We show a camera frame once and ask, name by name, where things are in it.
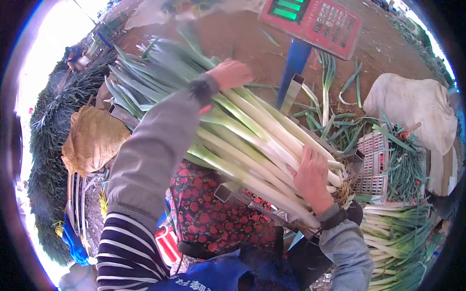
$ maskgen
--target person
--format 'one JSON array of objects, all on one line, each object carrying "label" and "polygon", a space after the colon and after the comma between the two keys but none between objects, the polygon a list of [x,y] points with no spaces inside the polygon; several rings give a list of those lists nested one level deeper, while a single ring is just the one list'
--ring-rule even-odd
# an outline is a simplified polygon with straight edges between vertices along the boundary
[{"label": "person", "polygon": [[[97,255],[99,290],[304,290],[307,278],[315,281],[331,262],[332,290],[368,288],[374,264],[358,226],[362,211],[354,207],[360,214],[354,218],[351,208],[347,214],[334,203],[326,188],[327,160],[320,153],[305,146],[298,170],[291,172],[322,232],[313,238],[318,246],[303,239],[289,251],[290,259],[283,256],[282,227],[241,203],[215,199],[220,176],[183,160],[212,97],[250,81],[246,65],[227,59],[149,110],[121,147]],[[171,197],[178,238],[202,245],[197,253],[205,261],[190,264],[184,273],[165,265],[155,243],[165,195]]]},{"label": "person", "polygon": [[86,51],[79,44],[65,48],[65,55],[63,56],[63,59],[64,62],[68,64],[68,67],[73,73],[84,69],[83,65],[81,65],[78,61],[81,57],[84,56],[85,53]]}]

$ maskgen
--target white sack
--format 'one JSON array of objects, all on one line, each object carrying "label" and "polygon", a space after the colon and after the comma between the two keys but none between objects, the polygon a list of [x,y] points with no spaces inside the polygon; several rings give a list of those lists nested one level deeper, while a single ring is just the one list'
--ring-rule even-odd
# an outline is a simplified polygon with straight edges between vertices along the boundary
[{"label": "white sack", "polygon": [[445,155],[453,145],[458,120],[448,103],[448,90],[438,81],[411,80],[397,74],[382,74],[372,85],[364,111],[382,118],[380,108],[390,122],[404,128],[417,122],[415,134],[420,145]]}]

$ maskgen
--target blue scale pole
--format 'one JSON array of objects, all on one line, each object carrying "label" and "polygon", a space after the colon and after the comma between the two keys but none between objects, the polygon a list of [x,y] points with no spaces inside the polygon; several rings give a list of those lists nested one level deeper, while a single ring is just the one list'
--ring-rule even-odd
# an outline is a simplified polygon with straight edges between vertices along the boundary
[{"label": "blue scale pole", "polygon": [[295,74],[302,74],[311,51],[312,46],[308,42],[297,38],[293,38],[291,41],[287,65],[285,67],[285,72],[283,73],[280,90],[278,91],[278,97],[275,103],[275,107],[277,109],[280,109],[283,104],[283,100],[285,99],[285,95],[287,94],[288,87],[290,86],[293,76]]}]

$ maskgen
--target striped shirt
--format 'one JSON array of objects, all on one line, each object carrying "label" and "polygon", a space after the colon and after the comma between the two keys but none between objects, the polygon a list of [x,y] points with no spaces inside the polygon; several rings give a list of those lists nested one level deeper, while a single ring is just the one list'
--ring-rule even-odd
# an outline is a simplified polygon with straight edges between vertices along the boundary
[{"label": "striped shirt", "polygon": [[98,291],[144,291],[170,275],[149,230],[117,213],[107,215],[97,261]]}]

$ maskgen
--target floral fabric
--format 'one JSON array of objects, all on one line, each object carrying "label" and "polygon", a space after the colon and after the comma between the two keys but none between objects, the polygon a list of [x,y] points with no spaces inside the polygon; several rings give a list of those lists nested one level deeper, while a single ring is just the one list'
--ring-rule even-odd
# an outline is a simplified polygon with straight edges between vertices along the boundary
[{"label": "floral fabric", "polygon": [[[175,228],[180,241],[199,242],[218,255],[246,242],[259,249],[271,250],[275,244],[274,222],[260,211],[230,197],[226,203],[214,196],[220,175],[187,160],[179,164],[167,190]],[[271,209],[270,203],[243,189],[244,193]],[[189,263],[203,260],[185,256]]]}]

